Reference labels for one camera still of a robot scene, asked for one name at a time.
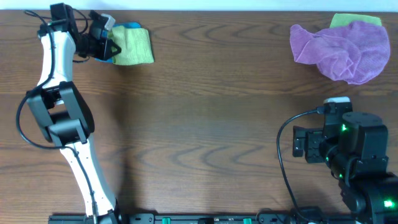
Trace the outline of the green microfiber cloth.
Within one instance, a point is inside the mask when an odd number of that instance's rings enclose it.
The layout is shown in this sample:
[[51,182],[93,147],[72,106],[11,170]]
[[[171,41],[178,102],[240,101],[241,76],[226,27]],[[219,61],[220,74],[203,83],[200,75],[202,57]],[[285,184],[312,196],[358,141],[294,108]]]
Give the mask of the green microfiber cloth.
[[154,63],[149,31],[144,28],[113,27],[108,37],[121,48],[112,57],[115,65]]

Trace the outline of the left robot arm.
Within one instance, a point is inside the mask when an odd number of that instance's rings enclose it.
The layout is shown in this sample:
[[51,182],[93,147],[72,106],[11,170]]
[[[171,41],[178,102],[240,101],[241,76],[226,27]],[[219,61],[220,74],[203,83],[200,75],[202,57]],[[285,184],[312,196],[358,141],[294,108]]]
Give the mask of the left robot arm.
[[21,101],[28,104],[40,131],[67,160],[85,203],[83,216],[52,216],[50,223],[127,223],[98,162],[95,122],[89,106],[73,83],[73,59],[109,60],[122,49],[108,38],[115,20],[90,11],[91,23],[78,30],[76,9],[58,3],[50,7],[50,21],[43,21],[37,35],[44,49],[42,74],[35,88]]

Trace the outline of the blue folded cloth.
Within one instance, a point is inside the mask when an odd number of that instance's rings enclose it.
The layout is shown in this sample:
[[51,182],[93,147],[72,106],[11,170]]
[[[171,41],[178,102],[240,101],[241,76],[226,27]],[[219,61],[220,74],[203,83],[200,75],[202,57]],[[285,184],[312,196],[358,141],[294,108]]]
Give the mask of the blue folded cloth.
[[[125,23],[119,23],[119,24],[113,25],[113,27],[119,27],[119,26],[127,28],[127,29],[138,29],[138,28],[141,28],[141,25],[139,23],[137,23],[137,22],[125,22]],[[109,58],[108,60],[102,60],[102,62],[113,63],[113,59]]]

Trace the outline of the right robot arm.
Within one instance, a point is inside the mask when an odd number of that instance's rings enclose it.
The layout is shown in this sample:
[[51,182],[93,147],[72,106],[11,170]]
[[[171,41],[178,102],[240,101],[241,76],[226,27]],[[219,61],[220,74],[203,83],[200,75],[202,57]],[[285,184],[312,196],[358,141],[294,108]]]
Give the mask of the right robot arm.
[[324,163],[360,223],[397,223],[397,176],[387,171],[388,129],[375,114],[355,112],[350,101],[326,100],[316,113],[323,127],[293,127],[293,156]]

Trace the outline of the purple crumpled cloth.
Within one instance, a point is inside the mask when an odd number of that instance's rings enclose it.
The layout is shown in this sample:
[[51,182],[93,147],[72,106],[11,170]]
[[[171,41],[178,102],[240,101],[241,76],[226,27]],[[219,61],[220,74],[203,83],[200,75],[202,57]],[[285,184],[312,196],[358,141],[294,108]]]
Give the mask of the purple crumpled cloth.
[[329,79],[352,85],[377,77],[391,56],[387,30],[363,21],[316,33],[295,24],[290,28],[290,47],[295,62],[316,65]]

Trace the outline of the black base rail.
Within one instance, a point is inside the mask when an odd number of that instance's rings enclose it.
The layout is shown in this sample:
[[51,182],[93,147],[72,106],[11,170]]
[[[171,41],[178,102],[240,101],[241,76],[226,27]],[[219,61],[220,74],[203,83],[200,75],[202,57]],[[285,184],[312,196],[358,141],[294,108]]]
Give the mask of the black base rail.
[[[276,223],[308,223],[296,221],[295,217],[283,213],[260,213],[258,215],[155,215],[137,213],[133,215],[103,215],[94,222],[92,217],[85,215],[51,215],[48,224],[84,224],[84,223],[127,223],[127,224],[276,224]],[[323,223],[357,223],[348,216],[331,216]]]

